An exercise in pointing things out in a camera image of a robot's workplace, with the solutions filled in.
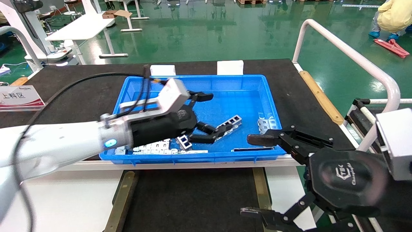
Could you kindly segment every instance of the metal handrail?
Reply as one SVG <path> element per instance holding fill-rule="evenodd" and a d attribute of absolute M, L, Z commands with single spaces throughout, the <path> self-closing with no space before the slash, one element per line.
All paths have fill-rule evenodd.
<path fill-rule="evenodd" d="M 21 31 L 19 31 L 17 28 L 12 27 L 12 26 L 2 26 L 2 27 L 0 27 L 0 35 L 5 34 L 9 31 L 16 34 L 17 37 L 20 39 L 20 42 L 23 44 L 24 48 L 27 50 L 27 53 L 29 54 L 29 56 L 31 56 L 31 58 L 33 59 L 33 62 L 36 65 L 37 69 L 42 69 L 43 66 L 40 63 L 40 60 L 37 58 L 37 56 L 34 53 L 33 49 L 30 47 L 30 44 L 28 43 L 27 39 L 24 37 L 23 33 Z"/>
<path fill-rule="evenodd" d="M 321 26 L 313 19 L 307 19 L 303 22 L 302 27 L 300 28 L 299 38 L 297 39 L 297 44 L 295 48 L 295 53 L 293 55 L 292 62 L 297 64 L 297 59 L 299 58 L 299 53 L 302 48 L 303 38 L 305 36 L 305 32 L 307 26 L 310 25 L 313 29 L 317 30 L 321 35 L 323 35 L 326 39 L 328 39 L 332 44 L 334 44 L 337 48 L 339 48 L 343 53 L 345 53 L 348 57 L 350 57 L 353 61 L 355 61 L 359 66 L 361 66 L 364 70 L 366 70 L 370 75 L 376 78 L 380 83 L 382 83 L 388 94 L 388 102 L 383 110 L 383 112 L 389 112 L 393 110 L 397 110 L 399 107 L 400 101 L 400 90 L 398 84 L 395 80 L 381 70 L 378 66 L 374 65 L 371 61 L 366 59 L 362 56 L 359 52 L 355 51 L 345 42 L 340 40 L 326 28 Z M 373 125 L 372 128 L 368 131 L 362 142 L 359 144 L 357 150 L 359 151 L 366 151 L 372 143 L 377 138 L 377 131 L 376 125 Z"/>

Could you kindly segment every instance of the white table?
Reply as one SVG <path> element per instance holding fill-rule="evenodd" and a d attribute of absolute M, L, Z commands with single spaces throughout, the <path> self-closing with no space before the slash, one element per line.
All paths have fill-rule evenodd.
<path fill-rule="evenodd" d="M 125 11 L 128 11 L 127 10 L 127 3 L 131 2 L 131 1 L 128 1 L 128 0 L 109 0 L 109 1 L 122 2 Z M 122 29 L 122 30 L 120 30 L 121 32 L 143 31 L 143 29 L 141 29 L 141 28 L 133 28 L 133 26 L 131 25 L 131 19 L 133 19 L 133 20 L 150 19 L 149 17 L 142 17 L 140 15 L 140 8 L 139 8 L 139 3 L 138 3 L 137 0 L 134 0 L 134 4 L 136 5 L 137 17 L 126 18 L 127 19 L 127 24 L 129 25 L 129 29 Z"/>
<path fill-rule="evenodd" d="M 35 232 L 101 232 L 123 170 L 59 171 L 26 181 L 36 215 Z M 272 209 L 284 213 L 304 195 L 296 167 L 266 168 Z M 295 223 L 316 227 L 310 209 Z M 1 231 L 26 231 L 27 218 L 18 194 L 0 226 Z"/>
<path fill-rule="evenodd" d="M 110 40 L 109 32 L 107 31 L 107 26 L 112 23 L 115 19 L 103 19 L 102 14 L 85 14 L 75 21 L 71 22 L 69 25 L 63 27 L 57 32 L 46 37 L 47 41 L 56 40 L 73 40 L 74 49 L 79 57 L 81 64 L 86 64 L 83 58 L 83 54 L 77 45 L 77 40 L 88 40 L 99 34 L 102 30 L 104 31 L 107 45 L 109 46 L 110 54 L 101 54 L 100 58 L 107 57 L 127 57 L 127 53 L 115 53 Z"/>

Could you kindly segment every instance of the green floor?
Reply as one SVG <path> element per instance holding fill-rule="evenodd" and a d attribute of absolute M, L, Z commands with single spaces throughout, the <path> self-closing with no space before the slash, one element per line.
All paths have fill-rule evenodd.
<path fill-rule="evenodd" d="M 383 1 L 362 0 L 362 3 L 379 5 Z M 315 19 L 391 75 L 398 82 L 403 98 L 412 97 L 411 57 L 401 59 L 368 36 L 376 8 L 342 7 L 360 2 L 275 0 L 253 7 L 232 0 L 209 0 L 207 4 L 204 0 L 190 0 L 188 5 L 181 1 L 179 6 L 168 6 L 166 0 L 160 6 L 141 0 L 141 12 L 150 20 L 132 21 L 132 24 L 134 28 L 143 28 L 143 32 L 121 33 L 120 29 L 128 27 L 126 19 L 121 17 L 116 18 L 117 26 L 109 29 L 115 51 L 127 52 L 129 57 L 100 59 L 99 54 L 109 52 L 103 33 L 85 42 L 81 50 L 88 64 L 291 59 L 302 22 Z M 129 10 L 136 15 L 134 4 L 129 5 Z M 382 38 L 388 35 L 383 32 Z M 412 51 L 411 37 L 405 34 L 398 43 Z M 0 63 L 22 62 L 23 57 L 24 52 L 17 45 L 1 56 Z M 342 114 L 347 112 L 354 97 L 386 97 L 380 83 L 313 29 L 306 34 L 299 64 L 310 72 Z M 0 81 L 30 73 L 23 72 L 26 73 L 18 70 L 13 75 L 1 76 Z"/>

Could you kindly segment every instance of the blue plastic tray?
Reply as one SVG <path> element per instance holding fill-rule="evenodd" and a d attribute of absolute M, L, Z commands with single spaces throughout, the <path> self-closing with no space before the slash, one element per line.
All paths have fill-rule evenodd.
<path fill-rule="evenodd" d="M 195 104 L 193 109 L 199 121 L 218 126 L 229 118 L 239 115 L 242 118 L 242 125 L 214 144 L 193 144 L 193 150 L 208 150 L 208 153 L 133 155 L 133 151 L 130 150 L 126 155 L 116 155 L 115 149 L 111 149 L 100 154 L 102 160 L 110 160 L 115 164 L 133 165 L 140 163 L 203 163 L 275 160 L 277 156 L 285 154 L 285 151 L 280 147 L 267 151 L 232 152 L 234 148 L 254 147 L 247 143 L 246 137 L 249 134 L 259 134 L 259 118 L 268 119 L 271 123 L 274 123 L 275 126 L 271 129 L 281 129 L 265 76 L 153 77 L 160 79 L 178 78 L 183 81 L 188 90 L 213 93 L 214 98 L 211 101 Z M 139 77 L 130 76 L 126 78 L 117 99 L 114 114 L 119 113 L 120 103 L 136 100 L 141 83 L 142 79 Z M 150 97 L 156 97 L 161 89 L 162 85 L 152 84 Z M 173 140 L 170 148 L 179 149 L 179 146 Z"/>

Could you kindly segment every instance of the stool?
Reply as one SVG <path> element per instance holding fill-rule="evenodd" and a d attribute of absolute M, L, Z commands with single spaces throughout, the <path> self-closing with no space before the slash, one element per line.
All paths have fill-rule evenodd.
<path fill-rule="evenodd" d="M 46 19 L 50 19 L 52 17 L 52 15 L 50 13 L 46 13 L 46 14 L 40 14 L 38 15 L 40 20 L 43 20 L 44 25 L 46 26 L 46 35 L 49 36 L 53 33 L 55 33 L 57 30 L 53 30 L 50 23 L 46 20 Z"/>
<path fill-rule="evenodd" d="M 74 6 L 73 6 L 74 11 L 70 11 L 69 5 L 73 5 L 73 4 L 78 3 L 78 2 L 79 2 L 79 0 L 64 0 L 64 4 L 65 4 L 68 11 L 64 12 L 63 14 L 66 15 L 66 16 L 70 16 L 74 13 L 77 13 L 76 8 Z"/>

